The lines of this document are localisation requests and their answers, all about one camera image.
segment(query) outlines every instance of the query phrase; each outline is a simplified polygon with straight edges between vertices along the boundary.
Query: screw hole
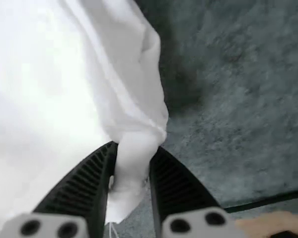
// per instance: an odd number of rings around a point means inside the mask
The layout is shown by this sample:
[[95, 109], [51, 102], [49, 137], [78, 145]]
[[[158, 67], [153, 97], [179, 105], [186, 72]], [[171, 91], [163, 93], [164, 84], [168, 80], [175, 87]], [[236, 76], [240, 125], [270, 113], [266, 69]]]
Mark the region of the screw hole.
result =
[[174, 220], [171, 223], [170, 227], [171, 227], [171, 230], [174, 233], [187, 233], [188, 231], [191, 230], [191, 227], [190, 227], [189, 223], [187, 223], [183, 219], [176, 219], [176, 220]]
[[58, 230], [59, 238], [73, 238], [77, 234], [77, 225], [74, 222], [67, 222], [61, 225]]
[[205, 220], [211, 226], [222, 226], [225, 224], [225, 218], [217, 212], [208, 213], [205, 216]]
[[38, 232], [41, 223], [38, 220], [31, 220], [23, 224], [21, 234], [24, 236], [32, 236]]

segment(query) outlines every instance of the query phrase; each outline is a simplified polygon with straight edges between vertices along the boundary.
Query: crumpled fabric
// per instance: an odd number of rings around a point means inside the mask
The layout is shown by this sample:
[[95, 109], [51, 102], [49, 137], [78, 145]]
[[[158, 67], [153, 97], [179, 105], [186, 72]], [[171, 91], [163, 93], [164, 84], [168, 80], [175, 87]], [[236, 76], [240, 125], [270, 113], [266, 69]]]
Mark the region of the crumpled fabric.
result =
[[111, 140], [106, 222], [132, 212], [166, 138], [159, 52], [132, 0], [0, 0], [0, 228]]

